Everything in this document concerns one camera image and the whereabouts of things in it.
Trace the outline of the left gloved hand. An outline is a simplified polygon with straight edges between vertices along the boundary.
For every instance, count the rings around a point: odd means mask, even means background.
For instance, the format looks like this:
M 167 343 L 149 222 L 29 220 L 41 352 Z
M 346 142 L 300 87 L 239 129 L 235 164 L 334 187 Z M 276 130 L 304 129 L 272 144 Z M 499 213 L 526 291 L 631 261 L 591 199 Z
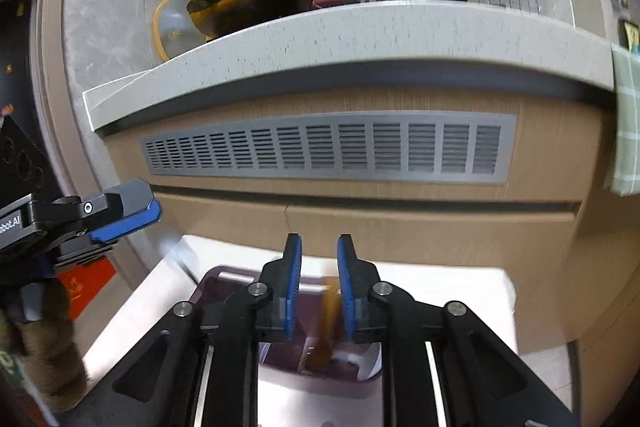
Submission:
M 87 390 L 88 375 L 74 335 L 70 295 L 56 277 L 1 300 L 1 349 L 17 356 L 54 413 L 71 410 Z

